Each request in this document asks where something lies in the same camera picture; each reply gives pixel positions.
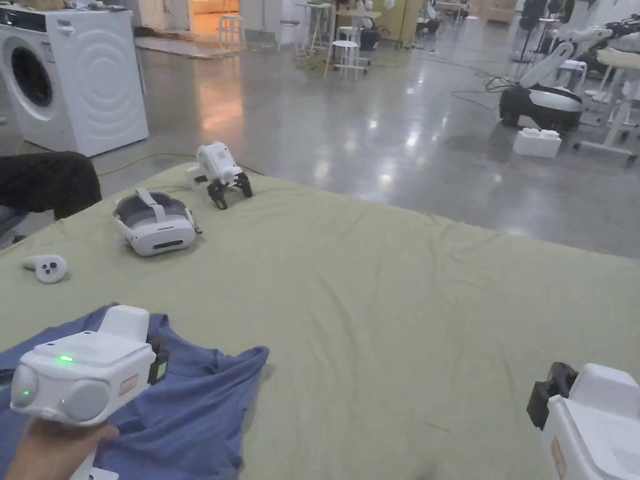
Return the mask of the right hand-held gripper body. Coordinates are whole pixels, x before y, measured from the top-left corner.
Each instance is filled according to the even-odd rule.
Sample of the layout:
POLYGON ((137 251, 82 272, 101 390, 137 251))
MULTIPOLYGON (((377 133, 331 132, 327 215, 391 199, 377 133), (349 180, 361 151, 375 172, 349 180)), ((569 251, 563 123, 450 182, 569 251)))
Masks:
POLYGON ((554 362, 526 411, 551 479, 639 479, 639 384, 629 373, 554 362))

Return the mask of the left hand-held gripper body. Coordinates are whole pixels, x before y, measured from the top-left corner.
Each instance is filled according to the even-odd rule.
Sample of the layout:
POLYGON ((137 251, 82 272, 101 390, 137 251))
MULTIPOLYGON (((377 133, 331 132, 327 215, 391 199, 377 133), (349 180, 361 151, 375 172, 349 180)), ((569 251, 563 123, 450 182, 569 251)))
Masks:
MULTIPOLYGON (((12 375, 11 409, 27 417, 26 427, 36 418, 65 429, 108 423, 116 411, 165 377, 169 352, 161 338, 149 332, 150 320, 144 309, 110 306, 97 331, 34 346, 21 356, 12 375)), ((98 464, 97 452, 105 444, 70 479, 123 479, 122 468, 98 464)))

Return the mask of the person's left hand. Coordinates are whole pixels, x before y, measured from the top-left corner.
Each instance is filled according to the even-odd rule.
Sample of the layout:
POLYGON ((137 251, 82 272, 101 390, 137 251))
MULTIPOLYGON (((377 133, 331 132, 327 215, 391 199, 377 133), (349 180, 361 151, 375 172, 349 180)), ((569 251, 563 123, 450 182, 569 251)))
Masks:
POLYGON ((108 423, 65 429, 36 418, 24 431, 4 479, 70 479, 91 453, 118 435, 108 423))

